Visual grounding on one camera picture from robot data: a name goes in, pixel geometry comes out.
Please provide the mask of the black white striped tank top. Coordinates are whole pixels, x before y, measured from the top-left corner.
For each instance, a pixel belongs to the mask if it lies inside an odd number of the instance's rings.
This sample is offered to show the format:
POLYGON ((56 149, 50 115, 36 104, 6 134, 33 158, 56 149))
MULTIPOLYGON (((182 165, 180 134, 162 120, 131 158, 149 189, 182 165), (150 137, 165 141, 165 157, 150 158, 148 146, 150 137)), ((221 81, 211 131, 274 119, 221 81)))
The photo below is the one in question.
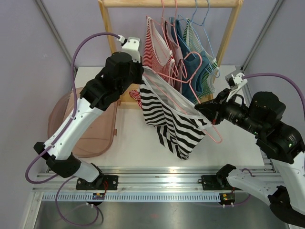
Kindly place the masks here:
POLYGON ((142 80, 139 93, 145 123, 156 129, 161 145, 181 160, 187 160, 211 122, 151 70, 144 70, 142 80))

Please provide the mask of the red white striped tank top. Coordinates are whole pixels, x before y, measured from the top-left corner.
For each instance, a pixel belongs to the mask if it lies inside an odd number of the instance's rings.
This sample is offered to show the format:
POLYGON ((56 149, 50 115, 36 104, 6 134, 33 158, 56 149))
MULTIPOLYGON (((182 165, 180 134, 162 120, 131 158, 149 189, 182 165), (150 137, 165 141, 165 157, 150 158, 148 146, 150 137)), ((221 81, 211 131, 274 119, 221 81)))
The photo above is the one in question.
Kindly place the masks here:
POLYGON ((142 56, 143 65, 159 73, 166 82, 170 82, 169 76, 173 72, 174 62, 172 51, 155 27, 155 21, 148 16, 142 56))

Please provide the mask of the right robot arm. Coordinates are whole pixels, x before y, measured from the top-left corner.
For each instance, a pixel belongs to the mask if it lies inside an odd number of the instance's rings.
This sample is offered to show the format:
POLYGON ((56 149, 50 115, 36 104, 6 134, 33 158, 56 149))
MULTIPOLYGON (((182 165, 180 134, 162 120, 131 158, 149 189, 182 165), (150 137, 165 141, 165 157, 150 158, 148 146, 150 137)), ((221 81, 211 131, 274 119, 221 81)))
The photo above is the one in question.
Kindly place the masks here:
POLYGON ((256 145, 277 168, 284 185, 265 183, 227 164, 216 173, 218 187, 234 187, 269 206, 281 221, 305 226, 305 144, 294 127, 281 121, 286 105, 272 92, 256 93, 249 106, 237 103, 224 89, 195 109, 214 125, 226 120, 254 135, 256 145))

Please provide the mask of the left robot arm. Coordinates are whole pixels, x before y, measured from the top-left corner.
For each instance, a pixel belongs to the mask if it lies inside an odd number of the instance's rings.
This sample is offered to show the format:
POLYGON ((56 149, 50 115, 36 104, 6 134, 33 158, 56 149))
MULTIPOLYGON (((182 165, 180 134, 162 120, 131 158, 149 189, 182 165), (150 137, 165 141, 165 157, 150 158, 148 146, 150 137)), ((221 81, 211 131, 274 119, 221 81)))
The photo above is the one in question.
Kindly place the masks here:
POLYGON ((76 177, 93 190, 102 186, 102 171, 75 157, 72 150, 88 127, 118 101, 131 84, 142 83, 143 71, 142 58, 126 52, 115 52, 106 59, 101 71, 83 87, 74 103, 76 107, 53 137, 34 145, 36 153, 53 172, 62 178, 76 177))

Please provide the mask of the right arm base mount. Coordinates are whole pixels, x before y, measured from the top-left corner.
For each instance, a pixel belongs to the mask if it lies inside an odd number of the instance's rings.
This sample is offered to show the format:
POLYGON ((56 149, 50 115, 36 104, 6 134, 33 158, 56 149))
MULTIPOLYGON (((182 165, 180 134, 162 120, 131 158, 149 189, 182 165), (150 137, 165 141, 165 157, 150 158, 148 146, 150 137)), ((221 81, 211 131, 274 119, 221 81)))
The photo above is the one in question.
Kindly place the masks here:
POLYGON ((197 183, 206 191, 240 191, 239 188, 232 187, 225 178, 219 178, 217 175, 202 175, 197 183))

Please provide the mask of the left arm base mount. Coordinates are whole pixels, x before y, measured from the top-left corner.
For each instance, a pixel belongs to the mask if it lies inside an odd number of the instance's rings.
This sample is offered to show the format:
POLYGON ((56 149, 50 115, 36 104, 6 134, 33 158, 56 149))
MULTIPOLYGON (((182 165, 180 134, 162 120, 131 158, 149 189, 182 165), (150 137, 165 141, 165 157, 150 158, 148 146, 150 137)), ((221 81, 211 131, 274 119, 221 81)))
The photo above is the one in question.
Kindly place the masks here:
POLYGON ((117 190, 118 179, 117 175, 98 176, 93 182, 78 178, 76 190, 117 190))

